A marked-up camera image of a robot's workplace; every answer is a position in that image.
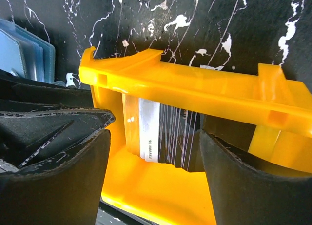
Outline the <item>small orange card bin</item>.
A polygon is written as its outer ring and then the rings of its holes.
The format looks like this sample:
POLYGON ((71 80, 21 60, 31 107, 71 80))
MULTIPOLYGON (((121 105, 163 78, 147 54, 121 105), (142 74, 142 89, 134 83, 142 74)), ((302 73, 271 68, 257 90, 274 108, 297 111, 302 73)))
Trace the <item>small orange card bin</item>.
POLYGON ((201 113, 200 133, 312 174, 312 95, 280 66, 260 63, 258 74, 248 75, 162 62, 154 49, 108 59, 94 59, 93 52, 84 51, 79 77, 90 86, 94 107, 116 118, 108 127, 102 190, 109 204, 161 225, 217 225, 205 169, 147 162, 128 150, 122 94, 201 113))

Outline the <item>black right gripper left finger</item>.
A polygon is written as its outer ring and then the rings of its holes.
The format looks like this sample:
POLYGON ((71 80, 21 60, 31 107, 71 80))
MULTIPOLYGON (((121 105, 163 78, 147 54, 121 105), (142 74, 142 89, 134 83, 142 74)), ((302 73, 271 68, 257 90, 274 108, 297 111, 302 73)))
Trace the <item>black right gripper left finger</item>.
POLYGON ((0 175, 2 225, 93 225, 110 150, 103 129, 80 144, 0 175))

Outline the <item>stack of credit cards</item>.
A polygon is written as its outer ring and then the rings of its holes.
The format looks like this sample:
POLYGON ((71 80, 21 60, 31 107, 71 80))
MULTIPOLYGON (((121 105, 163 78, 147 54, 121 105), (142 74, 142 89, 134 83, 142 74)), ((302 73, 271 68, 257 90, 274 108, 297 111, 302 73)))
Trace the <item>stack of credit cards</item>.
POLYGON ((131 153, 188 172, 204 170, 199 148, 203 114, 126 94, 122 94, 122 104, 131 153))

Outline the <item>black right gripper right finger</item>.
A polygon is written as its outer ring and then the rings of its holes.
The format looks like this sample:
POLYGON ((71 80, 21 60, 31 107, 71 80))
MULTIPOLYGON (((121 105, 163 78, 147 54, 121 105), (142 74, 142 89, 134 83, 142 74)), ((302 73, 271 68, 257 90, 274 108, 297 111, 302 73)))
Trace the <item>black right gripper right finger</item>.
POLYGON ((200 133, 200 150, 219 225, 310 225, 312 175, 200 133))

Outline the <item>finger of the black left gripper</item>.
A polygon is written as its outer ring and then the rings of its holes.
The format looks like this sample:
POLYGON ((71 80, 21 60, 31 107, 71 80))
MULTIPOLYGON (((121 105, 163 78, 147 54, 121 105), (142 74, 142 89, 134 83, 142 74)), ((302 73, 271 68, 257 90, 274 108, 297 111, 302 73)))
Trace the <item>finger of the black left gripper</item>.
POLYGON ((15 77, 0 72, 1 112, 94 110, 91 92, 15 77))
POLYGON ((1 111, 0 161, 11 170, 22 169, 79 144, 114 121, 111 111, 94 108, 1 111))

